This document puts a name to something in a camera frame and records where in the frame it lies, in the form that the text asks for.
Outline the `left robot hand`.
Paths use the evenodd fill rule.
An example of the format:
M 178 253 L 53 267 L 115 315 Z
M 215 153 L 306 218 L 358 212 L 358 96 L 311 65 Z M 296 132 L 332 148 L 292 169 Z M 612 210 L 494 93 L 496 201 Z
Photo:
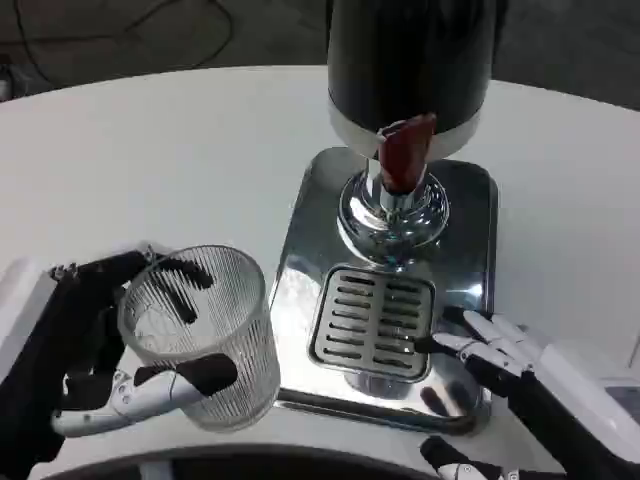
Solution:
M 85 264 L 13 262 L 1 279 L 1 475 L 25 479 L 63 443 L 187 407 L 236 383 L 222 353 L 119 369 L 118 304 L 149 267 L 204 289 L 212 276 L 168 248 L 140 242 Z

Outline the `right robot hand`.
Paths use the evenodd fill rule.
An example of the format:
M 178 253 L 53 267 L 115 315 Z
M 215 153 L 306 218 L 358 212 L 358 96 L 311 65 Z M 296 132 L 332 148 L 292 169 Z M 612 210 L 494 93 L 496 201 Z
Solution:
M 584 357 L 542 342 L 498 314 L 448 307 L 469 336 L 445 332 L 414 340 L 417 353 L 445 354 L 506 400 L 510 412 L 562 467 L 562 479 L 639 476 L 639 382 L 597 376 Z

